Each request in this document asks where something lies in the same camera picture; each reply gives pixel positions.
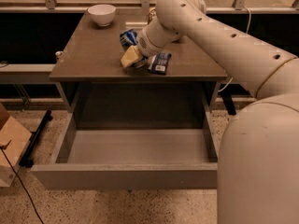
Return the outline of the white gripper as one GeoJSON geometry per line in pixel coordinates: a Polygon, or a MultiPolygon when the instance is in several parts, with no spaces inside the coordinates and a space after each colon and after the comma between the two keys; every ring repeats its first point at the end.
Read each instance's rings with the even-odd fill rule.
{"type": "Polygon", "coordinates": [[[137,35],[137,46],[132,45],[125,51],[121,58],[121,64],[124,68],[130,67],[134,63],[141,61],[143,55],[148,57],[147,63],[153,63],[156,59],[154,54],[161,51],[164,47],[163,28],[161,26],[148,25],[137,35]]]}

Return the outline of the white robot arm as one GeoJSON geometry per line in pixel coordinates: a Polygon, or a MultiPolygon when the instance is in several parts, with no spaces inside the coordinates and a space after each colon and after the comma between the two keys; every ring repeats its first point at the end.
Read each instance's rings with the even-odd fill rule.
{"type": "Polygon", "coordinates": [[[254,97],[223,133],[218,224],[299,224],[299,58],[206,15],[203,0],[157,0],[128,67],[186,35],[254,97]]]}

